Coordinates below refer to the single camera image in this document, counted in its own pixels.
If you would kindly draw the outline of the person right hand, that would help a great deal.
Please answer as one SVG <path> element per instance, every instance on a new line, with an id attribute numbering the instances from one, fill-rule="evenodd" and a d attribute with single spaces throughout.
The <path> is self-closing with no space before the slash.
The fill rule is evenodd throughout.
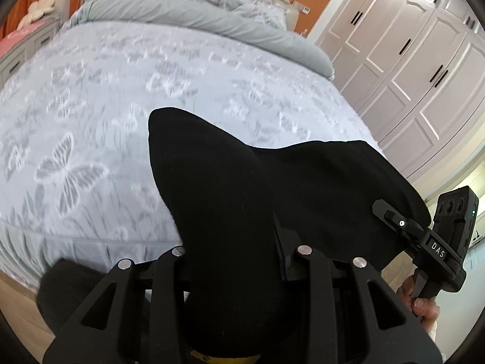
<path id="1" fill-rule="evenodd" d="M 415 288 L 413 276 L 409 276 L 398 288 L 396 294 L 402 303 L 416 316 L 420 317 L 421 326 L 430 333 L 435 329 L 441 308 L 432 299 L 411 298 Z"/>

